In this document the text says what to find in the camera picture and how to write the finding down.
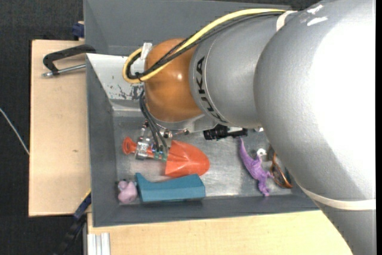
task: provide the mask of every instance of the blue block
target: blue block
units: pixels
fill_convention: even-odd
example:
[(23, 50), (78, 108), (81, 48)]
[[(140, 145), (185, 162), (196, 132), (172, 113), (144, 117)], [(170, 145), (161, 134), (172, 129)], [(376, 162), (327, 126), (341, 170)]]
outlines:
[(197, 174), (152, 183), (136, 173), (138, 189), (143, 202), (184, 201), (205, 197), (205, 187)]

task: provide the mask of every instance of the small pink figure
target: small pink figure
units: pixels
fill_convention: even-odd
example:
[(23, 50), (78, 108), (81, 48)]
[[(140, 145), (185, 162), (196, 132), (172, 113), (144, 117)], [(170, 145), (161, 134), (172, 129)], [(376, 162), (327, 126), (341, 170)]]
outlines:
[(118, 199), (123, 204), (133, 202), (138, 196), (138, 190), (134, 182), (120, 181), (118, 183)]
[(258, 180), (258, 189), (264, 196), (269, 196), (269, 190), (266, 182), (268, 177), (273, 177), (269, 171), (265, 171), (261, 166), (261, 156), (266, 154), (265, 150), (258, 150), (255, 159), (252, 159), (245, 150), (244, 142), (240, 138), (240, 157), (244, 163), (245, 168), (249, 171), (250, 175)]

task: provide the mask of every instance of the white cable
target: white cable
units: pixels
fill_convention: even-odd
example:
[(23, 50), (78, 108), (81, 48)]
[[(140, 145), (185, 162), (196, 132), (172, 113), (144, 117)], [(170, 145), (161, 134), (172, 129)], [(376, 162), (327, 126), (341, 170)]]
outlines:
[(321, 204), (324, 204), (333, 208), (339, 208), (342, 210), (375, 210), (377, 208), (377, 199), (361, 200), (361, 201), (339, 201), (339, 200), (329, 199), (322, 195), (318, 195), (314, 192), (308, 191), (304, 187), (301, 187), (301, 185), (299, 185), (299, 187), (312, 200), (320, 202)]
[(19, 132), (16, 130), (16, 128), (14, 127), (14, 125), (12, 124), (12, 122), (10, 121), (9, 117), (7, 116), (7, 114), (1, 109), (0, 107), (0, 112), (2, 113), (2, 115), (4, 116), (4, 118), (7, 120), (7, 122), (9, 123), (9, 125), (11, 126), (11, 128), (13, 129), (13, 131), (15, 132), (15, 134), (17, 135), (17, 137), (19, 138), (19, 141), (20, 143), (23, 145), (24, 147), (24, 150), (25, 152), (29, 155), (29, 150), (28, 148), (26, 147), (22, 137), (20, 136)]

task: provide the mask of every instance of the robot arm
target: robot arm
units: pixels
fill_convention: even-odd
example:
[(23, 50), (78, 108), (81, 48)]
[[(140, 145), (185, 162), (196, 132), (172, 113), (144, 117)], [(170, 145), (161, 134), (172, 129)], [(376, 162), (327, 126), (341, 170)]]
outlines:
[[(166, 64), (167, 75), (138, 80), (162, 125), (188, 128), (203, 118), (201, 130), (263, 127), (355, 254), (376, 252), (375, 1), (323, 0), (241, 20), (194, 41), (188, 57)], [(163, 95), (168, 84), (175, 89)]]

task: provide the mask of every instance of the wire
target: wire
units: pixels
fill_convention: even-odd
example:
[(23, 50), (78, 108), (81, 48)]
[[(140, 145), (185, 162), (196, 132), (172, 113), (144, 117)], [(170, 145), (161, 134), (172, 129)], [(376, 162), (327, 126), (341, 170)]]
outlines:
[(30, 154), (29, 154), (29, 150), (28, 150), (27, 146), (25, 145), (23, 139), (21, 138), (19, 132), (16, 130), (15, 126), (12, 124), (12, 122), (11, 122), (10, 119), (9, 119), (9, 117), (8, 117), (7, 114), (1, 109), (1, 107), (0, 107), (0, 112), (2, 113), (2, 115), (4, 116), (4, 118), (7, 120), (7, 122), (8, 122), (9, 125), (11, 126), (12, 130), (15, 132), (16, 136), (19, 138), (19, 141), (20, 141), (20, 143), (23, 145), (25, 152), (26, 152), (28, 155), (30, 155)]
[[(208, 24), (207, 26), (203, 27), (200, 31), (196, 32), (194, 35), (192, 35), (190, 38), (186, 39), (181, 46), (177, 47), (176, 50), (170, 50), (169, 53), (172, 53), (171, 56), (175, 56), (177, 53), (180, 53), (181, 51), (186, 51), (191, 48), (191, 46), (195, 45), (196, 42), (200, 42), (200, 40), (208, 34), (210, 31), (212, 31), (215, 27), (233, 20), (235, 18), (241, 17), (241, 16), (250, 16), (250, 15), (257, 15), (261, 13), (282, 13), (285, 12), (285, 10), (280, 10), (280, 9), (270, 9), (270, 8), (253, 8), (253, 9), (246, 9), (246, 10), (241, 10), (233, 13), (229, 13), (225, 16), (222, 16), (218, 18), (217, 20), (214, 20), (212, 23)], [(129, 76), (130, 69), (129, 66), (133, 61), (138, 59), (139, 54), (141, 53), (141, 48), (135, 50), (130, 56), (127, 58), (124, 68), (122, 71), (122, 76), (124, 77), (124, 80), (126, 80), (129, 83), (139, 83), (139, 82), (144, 82), (156, 75), (158, 72), (160, 72), (162, 69), (164, 69), (167, 65), (170, 63), (170, 59), (160, 59), (156, 63), (158, 67), (155, 69), (150, 68), (150, 72), (145, 72), (138, 74), (135, 78), (132, 78)]]
[(141, 112), (145, 119), (147, 120), (147, 123), (149, 124), (149, 128), (151, 130), (151, 133), (153, 135), (154, 144), (155, 144), (155, 150), (160, 151), (160, 144), (158, 142), (158, 138), (161, 140), (161, 143), (165, 150), (167, 150), (167, 144), (165, 139), (163, 138), (161, 131), (159, 130), (159, 127), (155, 123), (154, 117), (150, 114), (150, 112), (147, 110), (146, 106), (146, 99), (144, 96), (144, 90), (139, 95), (139, 107), (141, 109)]

